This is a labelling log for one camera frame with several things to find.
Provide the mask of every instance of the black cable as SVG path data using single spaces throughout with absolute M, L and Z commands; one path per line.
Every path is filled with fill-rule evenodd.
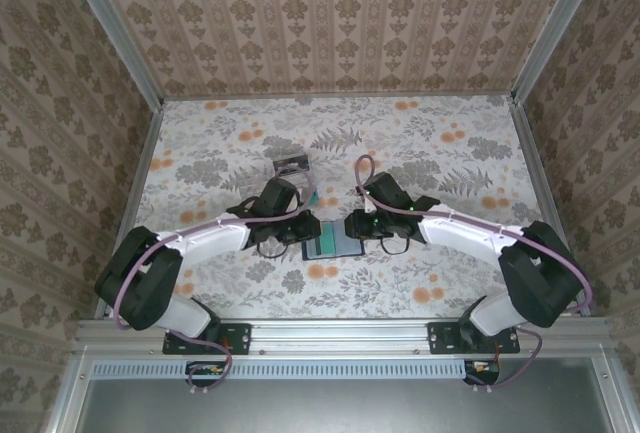
M 282 255 L 284 255 L 287 252 L 288 249 L 289 249 L 289 245 L 285 245 L 284 250 L 282 250 L 281 253 L 278 253 L 277 255 L 274 255 L 274 256 L 267 256 L 260 251 L 260 243 L 256 245 L 256 251 L 258 252 L 258 254 L 261 257 L 266 258 L 267 260 L 275 260 L 276 258 L 280 258 Z
M 406 253 L 407 251 L 409 251 L 409 242 L 410 242 L 409 238 L 407 238 L 406 241 L 407 241 L 407 243 L 406 243 L 406 245 L 404 247 L 404 251 L 401 251 L 399 253 L 391 253 L 389 250 L 387 250 L 384 247 L 384 238 L 380 238 L 380 247 L 382 248 L 382 251 L 384 251 L 387 255 L 391 255 L 391 256 L 402 255 L 402 254 Z

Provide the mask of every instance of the floral tablecloth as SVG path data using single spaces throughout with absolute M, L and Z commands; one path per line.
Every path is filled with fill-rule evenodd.
M 414 198 L 506 224 L 540 217 L 506 97 L 361 97 L 165 103 L 137 224 L 166 231 L 214 218 L 240 202 L 247 178 L 268 175 L 270 158 L 292 151 L 309 155 L 321 220 L 361 205 L 362 153 Z M 409 318 L 457 316 L 504 288 L 499 272 L 446 247 L 414 242 L 400 256 L 365 247 L 311 262 L 299 245 L 275 260 L 224 254 L 183 271 L 176 291 L 224 318 Z

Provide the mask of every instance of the patterned wall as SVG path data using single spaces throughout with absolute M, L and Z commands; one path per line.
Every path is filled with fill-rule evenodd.
M 555 0 L 114 0 L 165 96 L 506 91 Z
M 640 391 L 640 0 L 584 0 L 525 104 L 596 311 Z
M 85 0 L 0 0 L 0 431 L 35 431 L 150 112 Z

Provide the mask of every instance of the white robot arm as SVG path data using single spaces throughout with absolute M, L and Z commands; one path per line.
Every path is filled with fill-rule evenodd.
M 581 280 L 586 283 L 571 253 L 546 223 L 503 226 L 459 213 L 434 198 L 423 196 L 414 202 L 385 172 L 370 177 L 362 188 L 365 208 L 345 220 L 348 236 L 383 240 L 398 235 L 443 245 L 502 272 L 507 291 L 480 298 L 461 318 L 461 329 L 469 336 L 493 337 L 526 322 L 549 327 L 582 290 Z
M 219 318 L 195 299 L 173 293 L 180 272 L 272 236 L 285 246 L 319 236 L 320 222 L 309 210 L 286 213 L 292 202 L 299 202 L 298 195 L 291 183 L 272 178 L 259 197 L 229 208 L 215 220 L 157 234 L 143 226 L 134 228 L 98 278 L 95 291 L 135 330 L 157 326 L 197 338 L 219 324 Z M 134 271 L 142 258 L 142 267 Z

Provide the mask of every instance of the gray floor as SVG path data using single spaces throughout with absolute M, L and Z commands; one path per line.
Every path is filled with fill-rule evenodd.
M 222 433 L 606 433 L 590 363 L 539 360 L 505 389 L 461 381 L 229 381 L 190 394 L 182 381 L 99 381 L 79 431 Z

